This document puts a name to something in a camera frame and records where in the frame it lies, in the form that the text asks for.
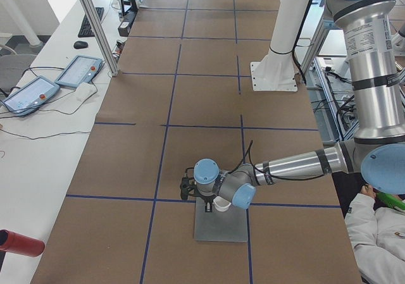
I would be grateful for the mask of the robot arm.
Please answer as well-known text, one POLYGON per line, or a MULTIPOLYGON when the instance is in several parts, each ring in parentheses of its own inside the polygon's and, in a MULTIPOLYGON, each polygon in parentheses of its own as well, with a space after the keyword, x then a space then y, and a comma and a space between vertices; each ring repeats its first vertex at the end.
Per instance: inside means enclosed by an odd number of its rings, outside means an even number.
POLYGON ((227 171, 211 159, 183 178, 181 198, 195 197, 196 210, 210 213, 215 199, 247 209, 258 186, 306 182, 335 172, 360 173, 386 194, 404 192, 404 113, 389 28, 396 0, 326 0, 325 14, 344 31, 352 98, 359 128, 350 140, 327 148, 253 163, 246 153, 227 171))

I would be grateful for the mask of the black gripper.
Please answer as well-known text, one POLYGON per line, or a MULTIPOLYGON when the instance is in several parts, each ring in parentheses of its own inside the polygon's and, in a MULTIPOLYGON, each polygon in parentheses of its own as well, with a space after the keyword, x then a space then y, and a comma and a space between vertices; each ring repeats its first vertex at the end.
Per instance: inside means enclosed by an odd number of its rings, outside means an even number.
POLYGON ((216 198, 215 194, 211 195, 204 195, 199 194, 199 197, 205 202, 204 203, 204 212, 205 213, 212 213, 213 212, 213 200, 216 198))

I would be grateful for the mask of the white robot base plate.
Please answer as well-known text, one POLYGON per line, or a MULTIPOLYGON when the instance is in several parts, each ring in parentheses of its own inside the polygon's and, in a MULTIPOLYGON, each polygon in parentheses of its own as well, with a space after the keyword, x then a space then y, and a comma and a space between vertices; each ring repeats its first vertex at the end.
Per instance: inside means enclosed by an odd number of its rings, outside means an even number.
POLYGON ((251 62, 253 91, 297 92, 294 65, 291 60, 265 63, 251 62))

